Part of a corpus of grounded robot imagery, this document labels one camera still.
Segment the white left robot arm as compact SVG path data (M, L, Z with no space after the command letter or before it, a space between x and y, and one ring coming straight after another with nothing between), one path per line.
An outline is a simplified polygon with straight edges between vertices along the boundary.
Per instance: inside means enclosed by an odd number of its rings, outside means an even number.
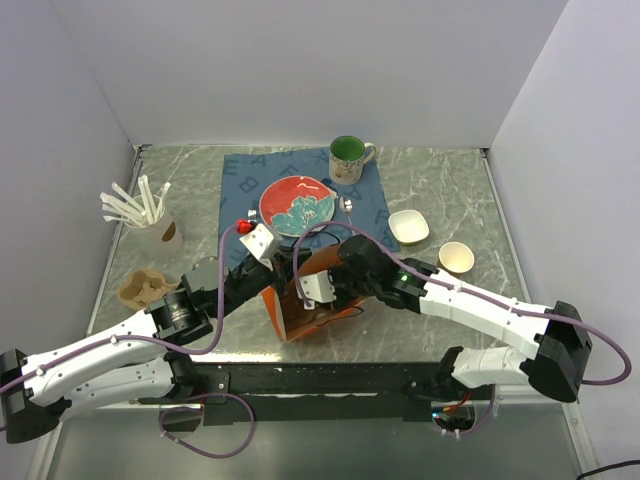
M246 258L233 270L202 260L178 289L117 325L66 347L1 355L2 432L10 444L39 438L84 411L136 398L190 400L198 389L191 343L268 287L291 278L275 260Z

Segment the orange paper bag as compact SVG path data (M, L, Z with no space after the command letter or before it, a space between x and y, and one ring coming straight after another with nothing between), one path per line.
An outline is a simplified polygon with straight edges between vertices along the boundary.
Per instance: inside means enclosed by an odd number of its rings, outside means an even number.
M314 299L329 286L329 270L341 265L338 257L340 246L340 243L334 243L314 253L306 247L299 250L300 282L313 309L300 298L293 278L285 284L281 293L275 287L268 287L261 293L272 326L281 340L297 340L332 322L362 312L361 305L367 296L345 294L339 292L337 287L333 287L334 300L320 302Z

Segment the brown cardboard cup carrier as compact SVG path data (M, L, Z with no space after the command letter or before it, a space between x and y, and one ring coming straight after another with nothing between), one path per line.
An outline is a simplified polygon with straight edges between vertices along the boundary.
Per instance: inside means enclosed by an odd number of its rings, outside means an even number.
M118 299L124 306L139 311L177 287L177 283L169 282L160 272L147 268L136 269L121 285Z

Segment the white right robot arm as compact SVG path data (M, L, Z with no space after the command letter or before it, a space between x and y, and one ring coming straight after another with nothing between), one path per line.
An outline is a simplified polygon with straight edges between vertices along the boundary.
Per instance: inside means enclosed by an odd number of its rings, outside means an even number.
M374 297L389 308L451 320L501 341L487 349L449 348L430 381L443 399L485 385L530 385L564 403L578 398L592 342L566 302L521 303L417 259L395 262L362 235L338 247L329 277L338 305Z

